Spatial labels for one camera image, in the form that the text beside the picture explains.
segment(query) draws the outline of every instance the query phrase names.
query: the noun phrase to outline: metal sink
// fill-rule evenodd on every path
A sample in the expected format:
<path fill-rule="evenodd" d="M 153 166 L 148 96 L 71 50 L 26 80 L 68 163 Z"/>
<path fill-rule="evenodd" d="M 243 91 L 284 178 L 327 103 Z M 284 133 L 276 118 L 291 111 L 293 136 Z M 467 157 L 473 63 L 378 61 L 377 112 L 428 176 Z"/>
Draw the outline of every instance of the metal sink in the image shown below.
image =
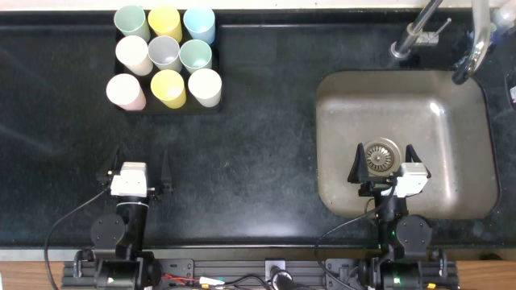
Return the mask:
<path fill-rule="evenodd" d="M 482 218 L 498 199 L 485 98 L 474 80 L 452 72 L 338 72 L 317 89 L 318 191 L 335 214 L 355 217 L 367 197 L 347 182 L 356 146 L 369 171 L 387 175 L 412 144 L 432 177 L 407 199 L 429 218 Z"/>

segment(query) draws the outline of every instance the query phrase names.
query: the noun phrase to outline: black countertop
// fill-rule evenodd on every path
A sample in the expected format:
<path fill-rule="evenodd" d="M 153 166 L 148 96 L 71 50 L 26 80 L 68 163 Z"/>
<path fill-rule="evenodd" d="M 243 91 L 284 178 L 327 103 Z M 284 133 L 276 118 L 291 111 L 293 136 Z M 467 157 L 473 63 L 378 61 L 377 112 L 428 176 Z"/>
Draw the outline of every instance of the black countertop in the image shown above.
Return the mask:
<path fill-rule="evenodd" d="M 429 29 L 454 19 L 439 45 L 398 62 L 388 48 L 414 11 L 219 11 L 223 108 L 182 116 L 126 116 L 109 103 L 111 13 L 2 14 L 0 247 L 41 247 L 54 221 L 99 192 L 94 174 L 117 144 L 125 160 L 148 163 L 154 176 L 169 152 L 176 190 L 151 203 L 146 247 L 311 245 L 347 220 L 318 195 L 320 81 L 343 70 L 452 70 L 468 43 L 470 14 L 438 12 Z M 516 112 L 504 85 L 515 50 L 516 38 L 506 39 L 476 74 L 486 94 L 498 205 L 484 219 L 432 221 L 434 245 L 516 245 Z M 103 197 L 88 206 L 55 232 L 52 245 L 89 246 L 91 223 L 114 205 Z M 375 247 L 376 238 L 360 221 L 327 244 Z"/>

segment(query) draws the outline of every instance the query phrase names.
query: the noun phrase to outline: yellow cup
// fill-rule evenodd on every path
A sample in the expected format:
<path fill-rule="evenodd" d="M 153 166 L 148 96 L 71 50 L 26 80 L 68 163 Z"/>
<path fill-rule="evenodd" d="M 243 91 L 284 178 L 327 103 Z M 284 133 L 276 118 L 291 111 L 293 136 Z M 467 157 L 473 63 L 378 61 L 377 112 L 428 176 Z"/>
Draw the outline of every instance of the yellow cup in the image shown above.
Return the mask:
<path fill-rule="evenodd" d="M 148 24 L 158 36 L 173 37 L 178 43 L 183 39 L 181 29 L 181 17 L 176 8 L 172 6 L 159 6 L 148 14 Z"/>
<path fill-rule="evenodd" d="M 159 71 L 151 80 L 152 93 L 168 108 L 181 108 L 186 102 L 185 82 L 176 71 Z"/>

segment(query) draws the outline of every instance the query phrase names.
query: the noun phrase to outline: sink drain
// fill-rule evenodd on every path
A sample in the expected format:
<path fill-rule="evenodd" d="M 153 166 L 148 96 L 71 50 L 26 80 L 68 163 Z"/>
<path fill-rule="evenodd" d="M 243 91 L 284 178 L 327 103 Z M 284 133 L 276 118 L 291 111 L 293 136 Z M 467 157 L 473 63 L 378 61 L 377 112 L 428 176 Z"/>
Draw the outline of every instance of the sink drain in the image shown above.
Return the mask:
<path fill-rule="evenodd" d="M 364 145 L 369 172 L 388 176 L 400 166 L 401 152 L 396 144 L 386 138 L 377 138 Z"/>

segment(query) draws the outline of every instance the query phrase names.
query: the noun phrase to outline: plastic cup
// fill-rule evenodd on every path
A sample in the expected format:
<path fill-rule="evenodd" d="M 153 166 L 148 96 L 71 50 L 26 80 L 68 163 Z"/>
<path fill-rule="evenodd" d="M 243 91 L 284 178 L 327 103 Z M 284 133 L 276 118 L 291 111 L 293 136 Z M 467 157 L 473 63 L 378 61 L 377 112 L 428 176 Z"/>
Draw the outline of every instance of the plastic cup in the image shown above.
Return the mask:
<path fill-rule="evenodd" d="M 178 43 L 183 39 L 181 17 L 177 9 L 172 6 L 160 6 L 152 9 L 148 14 L 148 23 L 158 36 L 173 37 Z"/>
<path fill-rule="evenodd" d="M 219 74 L 209 68 L 199 69 L 188 79 L 188 89 L 205 107 L 216 106 L 220 102 L 223 81 Z"/>
<path fill-rule="evenodd" d="M 179 44 L 170 36 L 158 36 L 148 44 L 148 57 L 161 70 L 180 72 L 183 68 L 179 59 Z"/>
<path fill-rule="evenodd" d="M 181 108 L 186 102 L 185 82 L 173 70 L 159 71 L 151 80 L 152 93 L 168 108 Z"/>
<path fill-rule="evenodd" d="M 201 68 L 211 68 L 210 45 L 199 39 L 189 40 L 181 47 L 179 58 L 190 73 Z"/>
<path fill-rule="evenodd" d="M 200 39 L 207 44 L 215 40 L 215 13 L 210 8 L 192 8 L 183 17 L 186 29 L 193 39 Z"/>
<path fill-rule="evenodd" d="M 114 25 L 125 35 L 136 35 L 146 42 L 151 39 L 145 11 L 136 5 L 124 6 L 114 14 Z"/>
<path fill-rule="evenodd" d="M 142 110 L 147 101 L 138 80 L 121 73 L 110 79 L 106 87 L 107 98 L 124 110 Z"/>
<path fill-rule="evenodd" d="M 139 36 L 122 38 L 114 50 L 116 58 L 138 76 L 146 76 L 152 71 L 152 62 L 148 58 L 148 46 Z"/>

